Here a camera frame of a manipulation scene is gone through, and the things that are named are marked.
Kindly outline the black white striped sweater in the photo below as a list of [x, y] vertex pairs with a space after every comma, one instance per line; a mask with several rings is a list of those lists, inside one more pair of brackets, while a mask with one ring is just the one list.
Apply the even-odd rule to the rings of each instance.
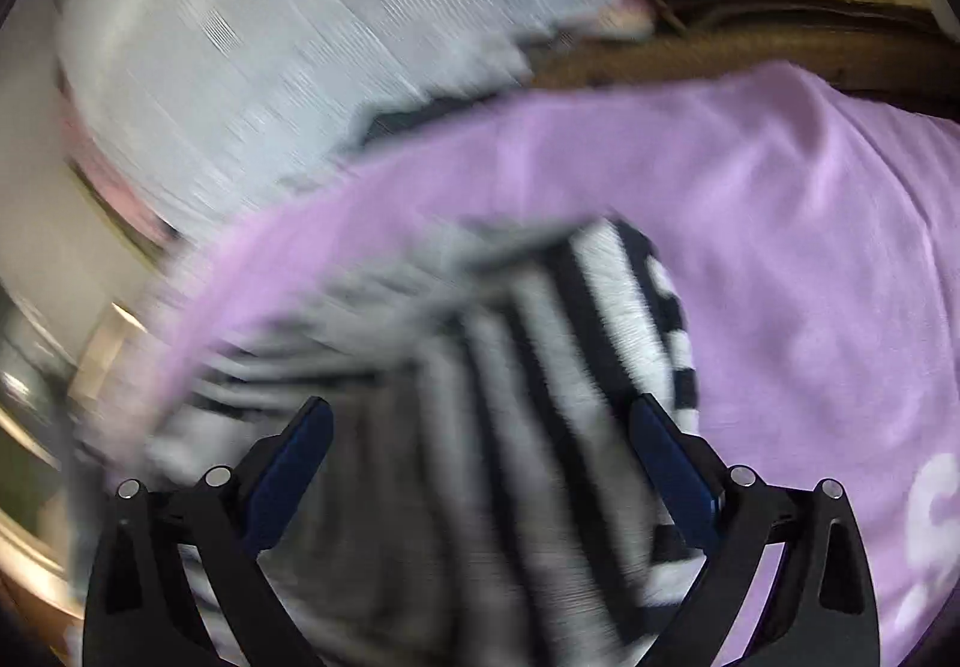
[[679, 296], [643, 233], [444, 226], [206, 353], [145, 444], [231, 465], [327, 400], [335, 436], [262, 566], [332, 665], [631, 665], [703, 564], [626, 437], [698, 426]]

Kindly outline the lilac printed bed sheet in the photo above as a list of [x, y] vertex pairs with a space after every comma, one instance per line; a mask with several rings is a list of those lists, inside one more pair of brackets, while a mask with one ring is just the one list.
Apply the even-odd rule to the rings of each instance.
[[179, 265], [91, 439], [114, 478], [206, 353], [444, 226], [620, 220], [679, 296], [698, 426], [775, 485], [834, 478], [903, 662], [958, 582], [958, 129], [768, 64], [524, 91], [381, 143]]

